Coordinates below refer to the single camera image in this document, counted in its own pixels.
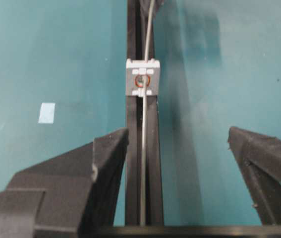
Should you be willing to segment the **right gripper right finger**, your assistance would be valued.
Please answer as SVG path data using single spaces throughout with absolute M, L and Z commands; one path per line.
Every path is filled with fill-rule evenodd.
M 281 225 L 281 140 L 232 126 L 228 143 L 263 225 Z

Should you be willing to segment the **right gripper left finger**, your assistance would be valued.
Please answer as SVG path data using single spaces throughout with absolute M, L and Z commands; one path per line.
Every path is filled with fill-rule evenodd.
M 111 227 L 127 147 L 121 128 L 17 172 L 0 192 L 0 238 L 83 238 Z

